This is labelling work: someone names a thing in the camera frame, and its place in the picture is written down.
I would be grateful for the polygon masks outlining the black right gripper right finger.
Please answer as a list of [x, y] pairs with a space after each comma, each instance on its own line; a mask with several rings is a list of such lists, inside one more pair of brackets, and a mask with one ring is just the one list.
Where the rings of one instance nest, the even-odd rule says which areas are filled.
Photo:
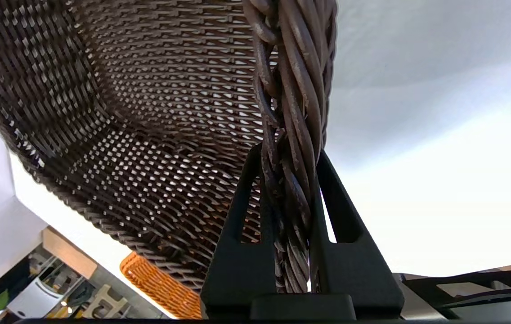
[[403, 293], [324, 150], [316, 171], [312, 291], [350, 297], [358, 318], [399, 318]]

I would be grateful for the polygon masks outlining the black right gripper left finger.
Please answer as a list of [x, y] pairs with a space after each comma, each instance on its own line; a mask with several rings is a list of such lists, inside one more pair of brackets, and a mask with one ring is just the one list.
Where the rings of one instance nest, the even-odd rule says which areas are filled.
[[276, 293], [273, 211], [261, 189], [258, 243], [243, 243], [251, 189], [261, 174], [262, 144], [250, 149], [201, 291], [205, 318], [250, 318], [253, 301]]

